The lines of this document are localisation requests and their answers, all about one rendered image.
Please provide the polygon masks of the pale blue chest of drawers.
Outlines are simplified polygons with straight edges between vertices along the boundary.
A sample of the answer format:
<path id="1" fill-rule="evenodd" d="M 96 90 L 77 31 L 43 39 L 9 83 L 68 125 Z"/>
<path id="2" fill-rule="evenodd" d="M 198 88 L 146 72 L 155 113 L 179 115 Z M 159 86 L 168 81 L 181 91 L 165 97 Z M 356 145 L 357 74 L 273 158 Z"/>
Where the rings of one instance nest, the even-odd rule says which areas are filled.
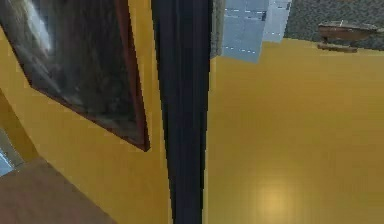
<path id="1" fill-rule="evenodd" d="M 226 0 L 222 56 L 257 63 L 262 43 L 280 43 L 292 0 Z"/>

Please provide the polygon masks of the brown round wooden table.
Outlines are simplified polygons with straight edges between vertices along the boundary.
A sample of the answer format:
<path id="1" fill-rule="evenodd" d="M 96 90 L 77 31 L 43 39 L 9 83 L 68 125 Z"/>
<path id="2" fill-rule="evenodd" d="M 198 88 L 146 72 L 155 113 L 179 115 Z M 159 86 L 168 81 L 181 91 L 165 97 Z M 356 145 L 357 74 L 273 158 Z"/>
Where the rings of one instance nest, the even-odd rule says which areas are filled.
<path id="1" fill-rule="evenodd" d="M 352 23 L 344 20 L 326 21 L 318 24 L 318 33 L 321 41 L 317 48 L 321 50 L 336 51 L 343 53 L 356 53 L 358 48 L 355 44 L 373 35 L 384 34 L 384 28 L 372 24 Z M 331 44 L 330 39 L 348 41 L 347 46 Z"/>

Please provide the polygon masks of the dark framed wall picture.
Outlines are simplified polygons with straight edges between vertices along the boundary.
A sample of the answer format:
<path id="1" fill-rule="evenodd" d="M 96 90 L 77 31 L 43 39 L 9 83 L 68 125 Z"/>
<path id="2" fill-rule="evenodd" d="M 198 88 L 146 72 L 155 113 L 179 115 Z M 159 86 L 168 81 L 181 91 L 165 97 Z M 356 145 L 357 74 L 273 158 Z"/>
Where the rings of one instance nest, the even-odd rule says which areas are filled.
<path id="1" fill-rule="evenodd" d="M 149 149 L 128 0 L 0 0 L 0 27 L 30 87 Z"/>

